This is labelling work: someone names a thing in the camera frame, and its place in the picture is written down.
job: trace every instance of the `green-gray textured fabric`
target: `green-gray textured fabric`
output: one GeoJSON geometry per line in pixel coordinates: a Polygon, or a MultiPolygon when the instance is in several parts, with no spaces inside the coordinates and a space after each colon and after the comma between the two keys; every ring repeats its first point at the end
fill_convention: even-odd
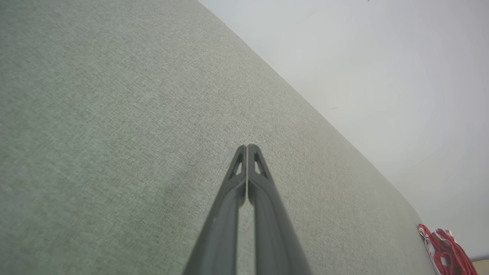
{"type": "Polygon", "coordinates": [[[4,0],[0,77],[0,274],[181,273],[248,143],[315,274],[434,273],[411,205],[197,1],[4,0]]]}

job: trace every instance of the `red fabric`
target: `red fabric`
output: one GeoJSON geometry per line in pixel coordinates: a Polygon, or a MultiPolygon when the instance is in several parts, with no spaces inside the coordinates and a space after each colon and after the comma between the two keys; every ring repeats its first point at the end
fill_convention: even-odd
{"type": "Polygon", "coordinates": [[[434,253],[433,251],[430,253],[428,246],[426,248],[430,256],[433,255],[435,269],[438,269],[441,275],[477,275],[472,261],[462,247],[455,242],[450,230],[437,228],[430,233],[429,229],[422,224],[419,224],[419,229],[422,229],[420,234],[423,238],[429,239],[425,240],[425,244],[428,242],[434,247],[434,253]]]}

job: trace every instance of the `red cloth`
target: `red cloth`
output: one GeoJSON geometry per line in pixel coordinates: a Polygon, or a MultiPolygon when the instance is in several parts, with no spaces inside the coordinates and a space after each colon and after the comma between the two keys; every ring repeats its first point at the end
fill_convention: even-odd
{"type": "Polygon", "coordinates": [[[418,232],[424,239],[438,275],[477,275],[472,261],[457,244],[450,230],[437,228],[430,233],[425,225],[419,224],[418,232]]]}

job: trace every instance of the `white wall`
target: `white wall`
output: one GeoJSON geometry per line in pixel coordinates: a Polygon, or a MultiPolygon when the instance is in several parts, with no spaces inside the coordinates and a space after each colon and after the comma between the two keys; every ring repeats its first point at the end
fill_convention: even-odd
{"type": "Polygon", "coordinates": [[[489,1],[200,1],[429,228],[489,256],[489,1]]]}

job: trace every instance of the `red and white cloth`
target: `red and white cloth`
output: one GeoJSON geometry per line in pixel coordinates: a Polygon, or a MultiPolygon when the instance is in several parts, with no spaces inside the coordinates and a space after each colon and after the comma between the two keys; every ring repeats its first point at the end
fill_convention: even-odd
{"type": "Polygon", "coordinates": [[[437,228],[430,233],[425,225],[419,224],[418,232],[424,239],[437,275],[477,275],[472,261],[449,229],[437,228]]]}

